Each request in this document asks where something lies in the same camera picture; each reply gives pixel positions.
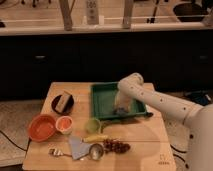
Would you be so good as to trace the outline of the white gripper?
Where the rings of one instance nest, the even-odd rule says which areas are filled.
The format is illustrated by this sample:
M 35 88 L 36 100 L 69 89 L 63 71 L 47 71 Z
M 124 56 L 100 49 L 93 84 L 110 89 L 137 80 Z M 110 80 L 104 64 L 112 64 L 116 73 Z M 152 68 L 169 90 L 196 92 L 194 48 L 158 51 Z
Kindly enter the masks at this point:
M 115 96 L 115 108 L 123 108 L 129 110 L 131 106 L 132 98 L 125 93 L 118 91 Z

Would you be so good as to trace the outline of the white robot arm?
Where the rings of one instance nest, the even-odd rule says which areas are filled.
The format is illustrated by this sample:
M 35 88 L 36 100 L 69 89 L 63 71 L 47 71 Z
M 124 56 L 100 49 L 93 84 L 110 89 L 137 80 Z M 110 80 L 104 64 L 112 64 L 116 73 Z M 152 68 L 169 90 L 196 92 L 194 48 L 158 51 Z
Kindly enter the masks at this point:
M 127 107 L 132 99 L 169 114 L 189 128 L 185 171 L 213 171 L 213 104 L 198 103 L 150 90 L 144 87 L 139 73 L 132 73 L 118 84 L 115 106 Z

